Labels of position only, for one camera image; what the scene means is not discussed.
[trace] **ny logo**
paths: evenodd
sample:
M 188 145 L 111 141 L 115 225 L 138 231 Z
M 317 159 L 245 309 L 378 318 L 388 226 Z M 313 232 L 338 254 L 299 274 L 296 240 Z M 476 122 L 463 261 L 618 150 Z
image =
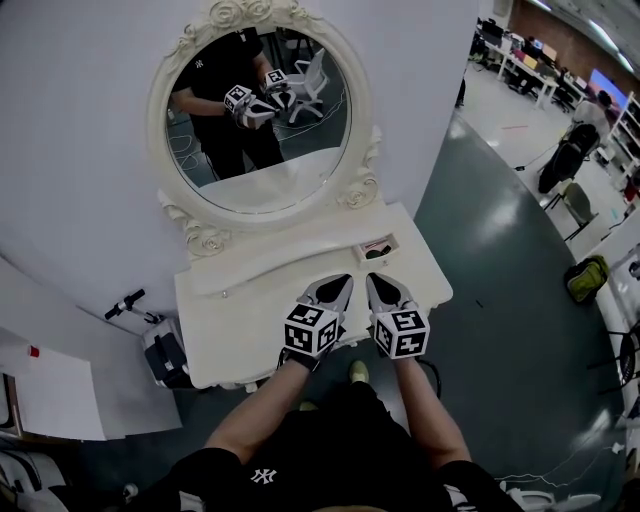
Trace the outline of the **ny logo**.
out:
M 256 474 L 251 478 L 252 482 L 263 485 L 272 484 L 273 477 L 277 473 L 275 469 L 256 469 Z

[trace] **mirror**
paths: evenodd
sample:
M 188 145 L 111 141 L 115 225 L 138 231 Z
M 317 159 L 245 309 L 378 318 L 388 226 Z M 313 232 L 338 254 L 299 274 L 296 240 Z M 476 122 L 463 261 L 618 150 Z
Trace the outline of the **mirror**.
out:
M 181 72 L 167 143 L 176 172 L 204 199 L 270 213 L 326 183 L 350 115 L 346 80 L 325 48 L 294 30 L 250 28 L 213 41 Z

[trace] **ceiling light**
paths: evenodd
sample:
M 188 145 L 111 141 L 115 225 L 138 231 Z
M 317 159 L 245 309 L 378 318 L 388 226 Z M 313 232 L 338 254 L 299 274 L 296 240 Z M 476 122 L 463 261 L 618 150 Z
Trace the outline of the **ceiling light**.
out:
M 611 48 L 613 48 L 615 51 L 620 51 L 616 46 L 616 43 L 613 42 L 613 39 L 609 37 L 609 34 L 607 34 L 600 25 L 592 20 L 589 20 L 589 23 L 591 24 L 591 27 L 593 27 L 593 30 L 598 33 L 598 35 L 604 40 L 605 43 L 611 46 Z
M 631 64 L 629 63 L 627 58 L 624 55 L 622 55 L 620 52 L 618 52 L 618 58 L 620 59 L 620 62 L 622 62 L 622 65 L 625 68 L 627 68 L 627 71 L 630 71 L 631 73 L 633 73 L 633 68 L 631 67 Z
M 545 11 L 549 11 L 551 12 L 551 7 L 549 7 L 547 4 L 543 4 L 540 0 L 529 0 L 532 4 L 536 4 L 538 7 L 540 7 L 541 9 L 544 9 Z

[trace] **floral carving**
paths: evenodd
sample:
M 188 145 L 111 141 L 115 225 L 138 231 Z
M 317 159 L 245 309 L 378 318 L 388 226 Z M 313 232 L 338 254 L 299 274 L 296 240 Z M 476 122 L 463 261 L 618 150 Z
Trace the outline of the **floral carving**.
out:
M 231 28 L 244 18 L 244 4 L 236 0 L 215 0 L 209 9 L 209 21 L 214 27 Z
M 260 23 L 271 17 L 271 2 L 269 0 L 246 0 L 245 18 L 251 23 Z
M 378 144 L 382 140 L 380 128 L 373 127 L 369 149 L 362 166 L 346 190 L 338 198 L 338 203 L 345 204 L 351 209 L 362 208 L 371 203 L 378 195 L 378 179 L 371 168 L 371 161 L 378 156 Z
M 179 223 L 185 233 L 187 249 L 197 257 L 214 256 L 224 250 L 225 242 L 231 240 L 231 232 L 195 220 L 176 206 L 164 192 L 158 191 L 158 200 L 171 220 Z
M 322 18 L 300 7 L 297 0 L 213 0 L 204 19 L 187 25 L 173 51 L 169 72 L 181 67 L 193 52 L 215 37 L 243 24 L 269 23 L 324 33 Z

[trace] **monitor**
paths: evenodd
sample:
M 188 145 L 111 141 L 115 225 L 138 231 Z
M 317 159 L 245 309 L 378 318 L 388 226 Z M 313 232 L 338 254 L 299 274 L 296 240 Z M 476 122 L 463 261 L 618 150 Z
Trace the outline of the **monitor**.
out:
M 504 29 L 490 21 L 484 21 L 482 23 L 482 31 L 500 39 L 502 39 L 502 36 L 504 35 Z
M 549 46 L 548 44 L 545 44 L 542 47 L 542 53 L 544 53 L 547 57 L 549 57 L 553 61 L 555 61 L 556 57 L 558 56 L 558 52 L 555 51 L 553 48 L 551 48 L 551 46 Z
M 589 79 L 589 87 L 593 90 L 594 94 L 598 94 L 600 91 L 606 91 L 611 100 L 613 101 L 612 107 L 620 110 L 627 104 L 627 97 L 618 89 L 614 83 L 604 76 L 600 71 L 594 69 Z

